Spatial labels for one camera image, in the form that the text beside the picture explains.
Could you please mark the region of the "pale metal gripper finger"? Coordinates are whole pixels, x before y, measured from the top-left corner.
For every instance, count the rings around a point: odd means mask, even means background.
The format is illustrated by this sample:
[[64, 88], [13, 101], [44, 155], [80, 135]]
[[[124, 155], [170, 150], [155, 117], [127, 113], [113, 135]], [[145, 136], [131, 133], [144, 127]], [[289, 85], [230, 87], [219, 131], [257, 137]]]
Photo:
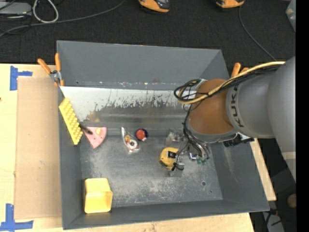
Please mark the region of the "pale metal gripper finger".
[[169, 172], [170, 177], [181, 177], [185, 164], [184, 163], [176, 163], [174, 162], [172, 168]]
[[182, 133], [180, 130], [170, 130], [167, 133], [165, 143], [167, 145], [175, 145], [175, 144], [180, 143], [182, 139], [183, 137], [182, 137]]

